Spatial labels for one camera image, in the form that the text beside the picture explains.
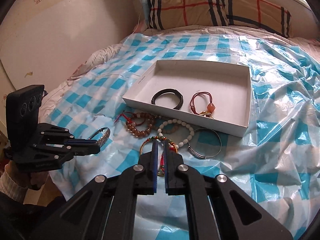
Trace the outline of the white knit sleeve forearm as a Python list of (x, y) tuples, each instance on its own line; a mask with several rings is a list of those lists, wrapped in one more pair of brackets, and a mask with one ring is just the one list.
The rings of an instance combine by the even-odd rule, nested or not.
[(7, 165), (5, 166), (5, 170), (1, 175), (0, 180), (1, 193), (19, 203), (24, 202), (28, 187), (19, 185), (11, 178), (11, 176), (7, 172)]

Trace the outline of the left hand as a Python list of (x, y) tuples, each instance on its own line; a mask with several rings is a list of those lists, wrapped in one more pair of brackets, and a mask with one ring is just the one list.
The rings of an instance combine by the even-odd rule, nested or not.
[(35, 191), (39, 190), (46, 183), (49, 176), (47, 171), (38, 173), (20, 172), (12, 160), (5, 166), (5, 171), (17, 185)]

